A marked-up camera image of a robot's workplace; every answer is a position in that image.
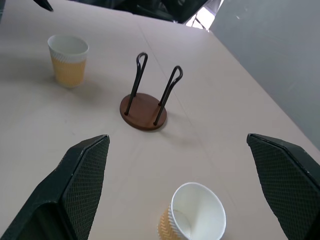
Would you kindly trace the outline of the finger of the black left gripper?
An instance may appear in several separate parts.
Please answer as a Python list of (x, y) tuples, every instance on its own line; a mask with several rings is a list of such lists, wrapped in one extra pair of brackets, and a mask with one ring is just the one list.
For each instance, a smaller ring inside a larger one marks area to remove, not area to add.
[(48, 0), (33, 0), (38, 6), (40, 6), (41, 8), (49, 11), (49, 12), (53, 12), (54, 9), (52, 8), (52, 6), (50, 5), (50, 3), (48, 2)]

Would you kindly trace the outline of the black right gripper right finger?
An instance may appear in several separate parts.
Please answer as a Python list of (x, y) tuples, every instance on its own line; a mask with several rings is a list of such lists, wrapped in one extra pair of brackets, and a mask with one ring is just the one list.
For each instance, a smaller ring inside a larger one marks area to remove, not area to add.
[(300, 146), (247, 135), (263, 195), (289, 240), (320, 238), (320, 166)]

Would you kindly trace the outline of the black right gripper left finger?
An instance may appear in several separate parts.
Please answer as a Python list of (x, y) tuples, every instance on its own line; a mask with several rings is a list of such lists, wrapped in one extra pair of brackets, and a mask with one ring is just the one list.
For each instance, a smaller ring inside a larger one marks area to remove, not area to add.
[(3, 240), (86, 240), (102, 194), (108, 135), (70, 147), (33, 190)]

